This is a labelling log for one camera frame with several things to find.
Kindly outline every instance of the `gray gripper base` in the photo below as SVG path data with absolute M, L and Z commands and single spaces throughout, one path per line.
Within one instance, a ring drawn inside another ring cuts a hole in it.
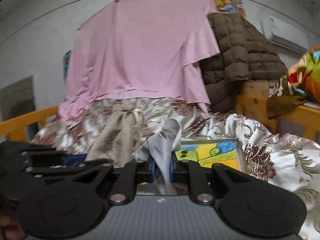
M 253 240 L 228 227 L 210 206 L 188 196 L 143 196 L 112 207 L 105 219 L 76 240 Z M 272 240 L 300 240 L 293 235 Z

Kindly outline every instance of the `white wall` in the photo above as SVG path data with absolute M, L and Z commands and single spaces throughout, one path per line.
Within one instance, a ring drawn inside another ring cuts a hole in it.
M 76 29 L 91 15 L 112 0 L 30 0 L 0 22 L 0 87 L 34 75 L 36 108 L 41 109 L 63 101 L 62 57 L 73 47 Z M 285 13 L 314 32 L 308 11 L 293 0 L 255 0 Z M 260 17 L 275 16 L 305 31 L 299 24 L 253 1 L 244 0 L 248 20 L 258 29 Z M 310 33 L 310 44 L 317 39 Z M 290 64 L 290 54 L 282 59 Z
M 289 51 L 279 46 L 276 46 L 276 48 L 278 50 L 280 59 L 284 62 L 287 68 L 296 64 L 301 59 L 301 55 L 298 53 Z

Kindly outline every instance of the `pink sheet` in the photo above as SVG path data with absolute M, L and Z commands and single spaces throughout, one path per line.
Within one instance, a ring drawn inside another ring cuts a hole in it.
M 72 50 L 67 101 L 78 121 L 97 100 L 170 97 L 210 104 L 197 62 L 220 53 L 207 20 L 213 0 L 119 0 L 81 26 Z

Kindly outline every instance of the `cardboard box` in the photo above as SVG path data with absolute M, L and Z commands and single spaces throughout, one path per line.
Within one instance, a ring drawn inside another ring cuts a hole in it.
M 276 84 L 277 81 L 244 82 L 241 94 L 260 98 L 268 98 L 270 92 L 273 91 Z

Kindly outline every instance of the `wooden crib rail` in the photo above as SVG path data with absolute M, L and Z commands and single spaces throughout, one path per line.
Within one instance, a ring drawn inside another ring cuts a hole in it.
M 28 142 L 25 128 L 35 122 L 40 127 L 45 125 L 45 120 L 58 113 L 58 106 L 23 114 L 0 123 L 0 137 L 8 136 L 10 141 Z
M 273 134 L 278 133 L 280 118 L 288 119 L 305 127 L 303 137 L 316 140 L 316 132 L 320 131 L 320 110 L 307 106 L 298 106 L 294 111 L 269 120 L 267 117 L 267 99 L 248 95 L 238 95 L 237 114 L 253 118 L 265 125 Z

